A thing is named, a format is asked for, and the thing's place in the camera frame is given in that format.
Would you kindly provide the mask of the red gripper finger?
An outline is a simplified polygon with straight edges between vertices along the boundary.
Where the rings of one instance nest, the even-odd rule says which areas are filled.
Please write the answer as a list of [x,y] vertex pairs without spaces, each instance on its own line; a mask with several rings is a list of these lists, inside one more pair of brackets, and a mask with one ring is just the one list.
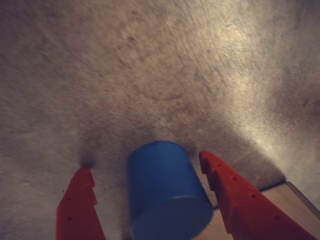
[[226,232],[235,240],[313,240],[315,237],[211,152],[199,152],[201,172],[215,193]]
[[88,167],[79,168],[71,178],[56,211],[57,240],[104,240],[97,216],[95,182]]

